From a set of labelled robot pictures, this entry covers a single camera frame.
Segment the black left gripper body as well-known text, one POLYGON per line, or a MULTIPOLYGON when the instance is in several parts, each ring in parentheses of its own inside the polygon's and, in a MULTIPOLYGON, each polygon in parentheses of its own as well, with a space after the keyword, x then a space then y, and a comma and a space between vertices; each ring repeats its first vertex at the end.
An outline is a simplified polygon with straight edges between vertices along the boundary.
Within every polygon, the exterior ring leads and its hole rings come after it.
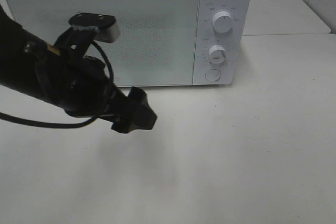
POLYGON ((111 129, 119 133, 153 129, 157 115, 150 108, 147 94, 132 87, 123 94, 113 83, 113 70, 109 63, 95 57, 83 58, 70 65, 79 80, 71 89, 73 107, 65 112, 74 118, 103 119, 112 122, 111 129))

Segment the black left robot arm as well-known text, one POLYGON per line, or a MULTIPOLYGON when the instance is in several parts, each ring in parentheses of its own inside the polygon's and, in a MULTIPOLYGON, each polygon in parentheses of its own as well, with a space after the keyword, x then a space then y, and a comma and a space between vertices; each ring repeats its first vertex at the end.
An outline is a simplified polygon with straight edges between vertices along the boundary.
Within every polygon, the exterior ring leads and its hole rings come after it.
POLYGON ((99 42, 112 43, 120 30, 114 16, 77 13, 54 44, 25 30, 1 11, 1 85, 62 108, 81 123, 49 123, 2 113, 4 121, 48 129, 77 129, 103 119, 116 132, 151 130, 157 116, 147 94, 114 84, 112 65, 99 42))

